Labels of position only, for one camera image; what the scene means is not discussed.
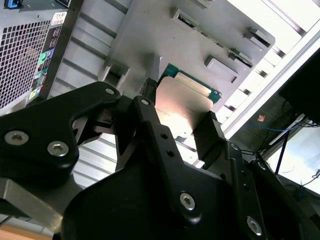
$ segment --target silver screw head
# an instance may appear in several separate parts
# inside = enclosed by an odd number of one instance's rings
[[[186,192],[180,194],[180,202],[189,211],[192,211],[196,207],[195,200]]]
[[[259,223],[257,223],[256,220],[254,220],[250,216],[247,216],[246,223],[248,224],[248,226],[251,229],[251,231],[255,233],[255,235],[257,235],[257,236],[261,236],[262,235],[262,229],[261,229]]]
[[[10,145],[23,145],[29,141],[29,136],[23,131],[9,131],[6,135],[4,135],[4,140],[7,144]]]
[[[110,88],[106,88],[105,91],[106,91],[108,94],[115,94],[115,91],[113,91],[113,90],[110,89]]]
[[[147,100],[142,99],[141,102],[145,105],[149,105],[149,102]]]
[[[46,149],[52,156],[55,157],[63,157],[69,152],[68,145],[62,141],[50,142]]]
[[[235,145],[234,143],[231,143],[231,147],[233,147],[235,150],[239,150],[239,147]]]

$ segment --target perforated metal panel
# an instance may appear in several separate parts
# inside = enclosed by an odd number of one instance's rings
[[[5,27],[0,45],[0,109],[28,92],[51,21]]]

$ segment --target wooden surface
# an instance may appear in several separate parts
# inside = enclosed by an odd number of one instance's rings
[[[50,237],[4,225],[0,227],[0,240],[51,240]]]

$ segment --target gray metal plate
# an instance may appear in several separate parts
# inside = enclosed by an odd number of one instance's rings
[[[169,63],[222,93],[213,106],[219,110],[248,76],[251,69],[237,64],[228,52],[199,32],[172,19],[175,9],[199,22],[199,27],[229,49],[237,49],[255,66],[268,52],[275,39],[226,0],[215,0],[211,8],[202,10],[188,0],[135,0],[123,21],[109,56],[131,70],[121,90],[138,91],[145,81],[150,56],[162,56],[160,72]],[[269,48],[260,50],[244,35],[250,28],[258,29],[271,41]],[[224,71],[212,72],[205,61],[213,56],[239,74],[236,82],[226,79]]]

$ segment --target label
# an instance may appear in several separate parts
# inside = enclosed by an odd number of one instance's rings
[[[38,59],[35,74],[33,77],[32,92],[29,97],[30,100],[36,98],[39,95],[41,87],[46,81],[48,68],[55,52],[55,48],[58,42],[58,38],[60,36],[61,28],[62,28],[61,26],[54,27],[50,29],[48,32],[48,35],[46,37],[46,40],[43,46],[42,53]]]
[[[55,25],[63,24],[65,22],[66,16],[67,16],[67,12],[66,11],[56,12],[53,15],[53,18],[52,18],[52,21],[51,21],[51,25],[55,26]]]

